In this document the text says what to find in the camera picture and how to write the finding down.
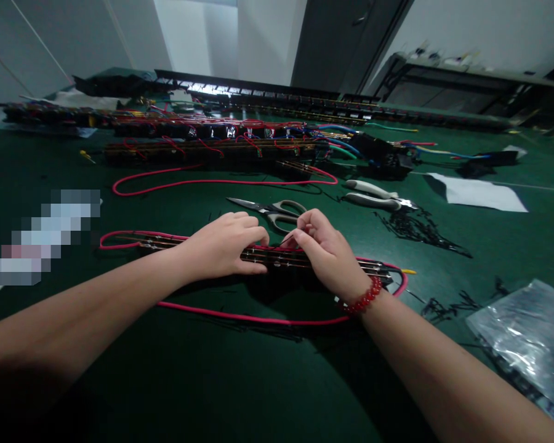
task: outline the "plastic bag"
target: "plastic bag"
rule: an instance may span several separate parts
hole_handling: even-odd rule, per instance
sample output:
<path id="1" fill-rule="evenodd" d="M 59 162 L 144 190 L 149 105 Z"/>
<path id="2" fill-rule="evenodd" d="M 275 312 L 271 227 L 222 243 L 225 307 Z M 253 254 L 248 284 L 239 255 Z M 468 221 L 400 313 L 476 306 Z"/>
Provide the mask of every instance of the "plastic bag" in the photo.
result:
<path id="1" fill-rule="evenodd" d="M 554 288 L 539 280 L 466 319 L 498 354 L 554 404 Z"/>

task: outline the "hand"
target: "hand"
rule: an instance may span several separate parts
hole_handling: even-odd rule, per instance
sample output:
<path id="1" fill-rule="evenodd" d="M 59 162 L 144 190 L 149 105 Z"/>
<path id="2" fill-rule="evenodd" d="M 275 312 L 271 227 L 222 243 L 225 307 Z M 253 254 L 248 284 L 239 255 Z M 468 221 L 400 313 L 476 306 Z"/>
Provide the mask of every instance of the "hand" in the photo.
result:
<path id="1" fill-rule="evenodd" d="M 232 274 L 264 274 L 265 265 L 242 261 L 244 248 L 260 241 L 269 244 L 269 234 L 259 219 L 246 212 L 228 212 L 195 232 L 176 248 L 185 254 L 189 280 L 197 281 Z"/>
<path id="2" fill-rule="evenodd" d="M 320 281 L 345 303 L 353 303 L 370 288 L 371 279 L 359 266 L 349 243 L 318 209 L 302 214 L 297 229 L 288 236 L 283 247 L 299 245 Z"/>

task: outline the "red bead bracelet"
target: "red bead bracelet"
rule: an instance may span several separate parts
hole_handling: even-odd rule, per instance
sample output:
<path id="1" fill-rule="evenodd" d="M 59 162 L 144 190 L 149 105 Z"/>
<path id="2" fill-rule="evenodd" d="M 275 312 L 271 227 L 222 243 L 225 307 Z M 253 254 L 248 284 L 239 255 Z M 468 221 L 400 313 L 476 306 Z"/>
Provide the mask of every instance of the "red bead bracelet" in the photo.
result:
<path id="1" fill-rule="evenodd" d="M 371 278 L 371 286 L 366 291 L 365 295 L 359 300 L 354 302 L 352 305 L 346 305 L 342 300 L 339 299 L 339 308 L 345 311 L 347 314 L 357 314 L 365 311 L 367 305 L 375 300 L 375 297 L 382 290 L 382 281 L 377 276 L 369 276 Z"/>

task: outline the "scissors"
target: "scissors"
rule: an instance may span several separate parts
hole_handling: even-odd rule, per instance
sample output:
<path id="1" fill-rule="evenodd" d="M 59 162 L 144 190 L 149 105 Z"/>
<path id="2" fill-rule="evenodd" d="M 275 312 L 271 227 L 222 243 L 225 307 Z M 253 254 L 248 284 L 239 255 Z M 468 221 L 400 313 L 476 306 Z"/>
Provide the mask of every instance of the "scissors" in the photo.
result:
<path id="1" fill-rule="evenodd" d="M 293 200 L 281 200 L 277 203 L 261 205 L 259 203 L 249 202 L 248 200 L 235 199 L 231 197 L 227 197 L 227 199 L 230 200 L 232 203 L 239 204 L 240 206 L 244 206 L 248 209 L 259 211 L 261 214 L 266 215 L 275 229 L 286 234 L 288 234 L 290 230 L 280 228 L 279 226 L 277 226 L 276 222 L 288 222 L 293 223 L 297 226 L 297 219 L 300 217 L 300 215 L 306 212 L 306 208 L 304 208 L 304 206 L 300 205 L 298 202 L 294 202 Z M 282 205 L 293 206 L 296 209 L 299 209 L 301 212 L 299 214 L 296 214 L 295 212 L 283 209 Z"/>

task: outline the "white wall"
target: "white wall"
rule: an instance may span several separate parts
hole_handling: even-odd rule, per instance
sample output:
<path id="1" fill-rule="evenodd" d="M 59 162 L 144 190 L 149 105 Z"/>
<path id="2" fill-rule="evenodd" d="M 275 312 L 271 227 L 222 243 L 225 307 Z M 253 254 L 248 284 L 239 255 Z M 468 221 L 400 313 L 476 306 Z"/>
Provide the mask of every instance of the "white wall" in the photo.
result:
<path id="1" fill-rule="evenodd" d="M 0 102 L 114 66 L 171 67 L 153 0 L 0 0 Z"/>
<path id="2" fill-rule="evenodd" d="M 174 71 L 238 78 L 236 6 L 201 0 L 155 4 Z"/>
<path id="3" fill-rule="evenodd" d="M 211 75 L 204 4 L 155 0 L 173 71 Z"/>
<path id="4" fill-rule="evenodd" d="M 307 0 L 155 0 L 172 69 L 289 85 Z"/>
<path id="5" fill-rule="evenodd" d="M 554 0 L 415 0 L 382 64 L 424 40 L 443 57 L 478 50 L 485 66 L 543 76 L 554 69 Z"/>
<path id="6" fill-rule="evenodd" d="M 238 0 L 238 76 L 289 85 L 307 0 Z"/>
<path id="7" fill-rule="evenodd" d="M 19 94 L 42 97 L 70 85 L 11 2 L 0 0 L 0 102 L 18 101 Z M 11 72 L 24 85 L 12 82 Z"/>

